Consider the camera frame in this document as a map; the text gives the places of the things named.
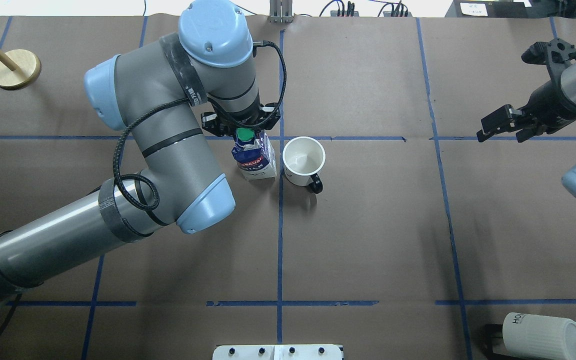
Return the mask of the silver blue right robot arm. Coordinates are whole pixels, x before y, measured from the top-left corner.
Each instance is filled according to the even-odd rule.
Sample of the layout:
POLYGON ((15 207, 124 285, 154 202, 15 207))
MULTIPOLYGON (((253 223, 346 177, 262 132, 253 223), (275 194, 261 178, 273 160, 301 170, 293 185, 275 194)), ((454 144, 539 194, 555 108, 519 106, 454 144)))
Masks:
MULTIPOLYGON (((550 79, 535 89, 526 105, 505 104, 482 118, 479 142, 514 133, 518 142, 553 134, 576 121, 576 46, 560 38, 537 41, 522 55, 526 64, 544 65, 550 79)), ((576 165, 565 173, 563 187, 576 198, 576 165)))

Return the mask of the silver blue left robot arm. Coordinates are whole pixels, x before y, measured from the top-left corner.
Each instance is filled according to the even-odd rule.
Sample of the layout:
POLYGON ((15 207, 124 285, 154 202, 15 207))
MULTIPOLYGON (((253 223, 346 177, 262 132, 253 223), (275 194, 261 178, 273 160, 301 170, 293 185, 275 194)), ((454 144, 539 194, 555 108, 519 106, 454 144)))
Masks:
POLYGON ((176 224, 185 234, 228 217, 236 202, 204 132, 272 129, 282 100, 262 105, 256 48, 243 10, 195 0, 177 32, 89 69, 84 88, 121 131, 113 176, 96 191, 0 233, 0 309, 46 280, 176 224))

